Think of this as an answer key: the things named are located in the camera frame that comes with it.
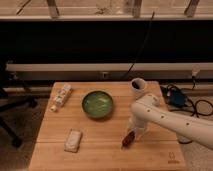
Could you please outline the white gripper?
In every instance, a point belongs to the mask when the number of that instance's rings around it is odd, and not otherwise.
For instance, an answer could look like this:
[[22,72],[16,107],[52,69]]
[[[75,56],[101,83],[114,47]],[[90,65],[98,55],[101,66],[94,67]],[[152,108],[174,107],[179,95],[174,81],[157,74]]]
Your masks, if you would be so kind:
[[128,122],[128,131],[133,131],[135,133],[135,140],[139,140],[147,130],[147,122],[137,118],[136,116],[131,116]]

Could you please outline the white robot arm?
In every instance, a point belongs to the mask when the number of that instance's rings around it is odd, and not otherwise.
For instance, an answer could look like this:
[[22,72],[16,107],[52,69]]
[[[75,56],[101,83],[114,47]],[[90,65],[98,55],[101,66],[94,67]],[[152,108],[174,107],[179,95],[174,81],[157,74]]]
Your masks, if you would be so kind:
[[213,121],[163,110],[159,98],[152,93],[134,101],[131,112],[129,129],[137,136],[144,135],[152,122],[213,150]]

